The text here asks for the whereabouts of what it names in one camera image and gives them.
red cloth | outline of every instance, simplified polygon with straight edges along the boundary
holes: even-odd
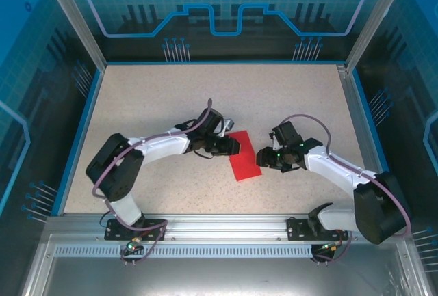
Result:
[[[240,153],[230,156],[230,164],[237,181],[261,175],[260,167],[255,163],[255,152],[248,132],[239,131],[228,134],[240,143]]]

speckled tabletop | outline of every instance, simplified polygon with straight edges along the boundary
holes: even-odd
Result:
[[[363,165],[335,65],[157,65],[108,66],[81,151],[65,213],[103,213],[91,195],[87,164],[113,133],[146,137],[197,118],[213,108],[247,130],[255,152],[269,146],[268,133],[293,113],[326,123],[331,150]],[[326,142],[315,122],[297,118],[303,138]],[[307,213],[325,203],[348,201],[340,188],[304,170],[263,175],[237,182],[229,159],[202,159],[193,153],[143,166],[133,193],[144,213],[253,214]]]

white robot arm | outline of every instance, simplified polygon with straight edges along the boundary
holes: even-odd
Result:
[[[207,118],[193,131],[189,126],[195,126],[206,114],[207,109],[197,120],[190,120],[175,125],[158,137],[124,138],[120,133],[112,135],[87,167],[86,174],[96,183],[103,172],[110,166],[115,157],[129,147],[138,144],[129,151],[123,161],[115,165],[106,174],[99,185],[110,208],[127,226],[143,228],[144,216],[132,196],[132,187],[143,165],[158,159],[188,152],[196,152],[203,148],[211,156],[232,155],[240,152],[240,144],[235,139],[225,135],[233,128],[233,121],[222,117],[211,109]]]
[[[315,237],[332,230],[357,231],[369,242],[379,244],[406,226],[400,203],[396,204],[370,180],[377,180],[394,193],[400,188],[391,174],[377,174],[327,153],[318,140],[304,141],[291,122],[273,128],[270,137],[272,147],[257,153],[258,166],[282,173],[309,170],[327,178],[352,198],[348,204],[327,203],[309,213],[308,224]],[[404,202],[402,194],[397,196],[396,202]]]

blue border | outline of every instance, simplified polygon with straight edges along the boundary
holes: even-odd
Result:
[[[296,60],[239,60],[239,61],[224,61],[224,62],[108,62],[108,66],[135,66],[135,65],[221,65],[221,64],[300,64],[300,65],[344,65],[343,60],[327,60],[327,61],[296,61]]]
[[[352,15],[352,18],[347,26],[345,32],[304,32],[300,31],[297,26],[291,22],[291,20],[285,15],[284,12],[279,10],[270,10],[269,3],[245,3],[240,5],[237,11],[237,30],[236,31],[216,31],[215,27],[215,19],[214,19],[214,9],[208,3],[190,3],[183,4],[183,11],[174,11],[167,15],[167,17],[152,31],[152,33],[123,33],[123,34],[112,34],[108,33],[103,25],[103,22],[97,12],[96,7],[93,4],[92,0],[87,0],[88,5],[96,19],[97,25],[99,26],[102,34],[107,38],[153,38],[155,37],[168,23],[172,18],[178,16],[189,16],[189,9],[207,9],[209,11],[209,24],[210,24],[210,32],[214,36],[238,36],[242,32],[243,25],[243,10],[246,8],[262,8],[263,15],[269,16],[278,16],[280,19],[284,21],[284,23],[296,33],[298,36],[332,36],[332,37],[343,37],[347,36],[358,17],[365,0],[359,0],[357,4],[356,10]]]
[[[103,74],[100,70],[97,70],[94,74],[93,82],[87,97],[87,101],[85,103],[85,107],[83,108],[82,117],[79,121],[79,126],[77,127],[76,136],[73,140],[73,145],[71,146],[71,151],[70,155],[68,156],[66,168],[64,170],[64,174],[62,175],[60,188],[57,191],[55,203],[53,204],[53,208],[51,211],[52,216],[58,216],[64,211],[64,206],[67,201],[67,195],[70,191],[74,172],[76,170],[77,162],[79,160],[79,155],[81,154],[83,142],[85,141],[88,126],[90,125],[91,116],[94,111],[94,106],[96,105],[97,95],[99,94],[102,80]]]
[[[7,104],[5,104],[3,101],[0,101],[0,108],[2,108],[9,115],[11,115],[12,118],[14,118],[14,120],[21,125],[21,127],[23,128],[23,133],[25,135],[25,140],[26,140],[25,145],[23,146],[23,149],[21,150],[20,157],[18,158],[18,161],[16,162],[14,171],[12,171],[12,175],[9,179],[8,185],[6,186],[5,192],[1,196],[1,201],[0,201],[0,216],[1,216],[1,214],[3,213],[3,210],[5,209],[6,202],[8,201],[9,196],[11,194],[16,177],[18,176],[18,173],[20,172],[23,161],[25,160],[25,157],[26,157],[27,151],[29,150],[31,141],[30,141],[29,127],[27,125],[26,120],[23,117],[21,117],[21,115],[18,112],[15,112],[12,109],[10,109],[9,106]]]
[[[432,162],[433,168],[438,175],[438,161],[429,143],[430,128],[436,120],[438,120],[438,111],[430,115],[430,117],[426,121],[426,126],[424,127],[423,144],[424,147],[426,147],[426,151],[429,155],[430,161]]]
[[[374,145],[376,146],[377,156],[378,156],[379,161],[381,162],[382,170],[389,171],[388,162],[386,162],[385,154],[383,153],[381,140],[378,137],[376,126],[374,125],[374,121],[372,120],[371,111],[370,111],[370,108],[368,107],[368,102],[367,102],[367,99],[365,97],[365,92],[363,91],[362,83],[361,83],[361,80],[359,78],[359,75],[357,74],[356,68],[353,70],[352,73],[353,73],[352,74],[353,78],[355,79],[355,83],[357,86],[357,91],[359,93],[359,97],[360,97],[361,102],[362,102],[362,107],[363,107],[363,110],[365,112],[365,116],[366,116],[367,121],[368,121],[368,126],[370,127],[371,136],[372,136],[372,139],[374,141]]]

blue wall panel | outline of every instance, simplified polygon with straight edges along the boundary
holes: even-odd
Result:
[[[438,219],[438,0],[395,0],[357,67],[416,221]]]
[[[0,0],[0,39],[0,293],[20,295],[53,206],[31,186],[57,192],[96,67],[56,0]]]
[[[184,45],[190,45],[192,60],[346,59],[376,3],[376,0],[76,1],[108,60],[171,62],[187,57],[179,56],[181,43],[166,44],[166,38],[184,38]]]

